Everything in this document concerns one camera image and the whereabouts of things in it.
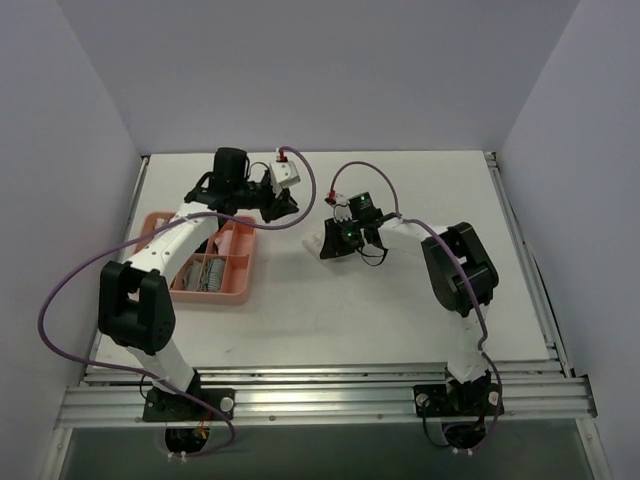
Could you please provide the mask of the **white underwear with pink trim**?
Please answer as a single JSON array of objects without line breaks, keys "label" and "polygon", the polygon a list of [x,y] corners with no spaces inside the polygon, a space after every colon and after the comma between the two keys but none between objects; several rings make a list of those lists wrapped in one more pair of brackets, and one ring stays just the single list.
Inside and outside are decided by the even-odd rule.
[{"label": "white underwear with pink trim", "polygon": [[308,232],[302,244],[313,256],[320,257],[321,251],[325,243],[325,233],[321,230],[312,230]]}]

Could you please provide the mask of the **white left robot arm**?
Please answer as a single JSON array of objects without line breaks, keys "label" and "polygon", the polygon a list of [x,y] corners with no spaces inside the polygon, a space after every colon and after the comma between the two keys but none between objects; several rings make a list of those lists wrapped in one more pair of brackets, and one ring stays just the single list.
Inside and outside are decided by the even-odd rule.
[{"label": "white left robot arm", "polygon": [[173,340],[176,315],[170,285],[204,241],[229,223],[244,224],[240,210],[260,213],[262,230],[283,230],[281,218],[300,211],[290,189],[299,183],[298,169],[281,147],[259,181],[248,177],[245,151],[224,147],[214,154],[213,168],[184,196],[172,219],[140,237],[143,248],[123,262],[101,270],[98,327],[102,335],[126,349],[141,364],[140,374],[167,392],[165,405],[179,419],[194,417],[202,405],[197,371]]}]

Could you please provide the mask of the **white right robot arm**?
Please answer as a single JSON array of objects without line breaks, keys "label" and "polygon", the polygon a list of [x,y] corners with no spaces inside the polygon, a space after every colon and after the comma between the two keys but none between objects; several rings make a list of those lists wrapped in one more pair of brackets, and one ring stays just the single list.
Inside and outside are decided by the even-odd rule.
[{"label": "white right robot arm", "polygon": [[474,381],[489,370],[485,310],[499,284],[497,269],[473,226],[460,222],[436,228],[385,214],[368,192],[351,198],[330,192],[325,202],[332,217],[324,222],[321,260],[361,254],[367,245],[382,251],[381,260],[391,251],[424,260],[436,300],[453,316],[446,369],[455,380],[445,386],[444,400],[455,412],[469,411],[480,400]]}]

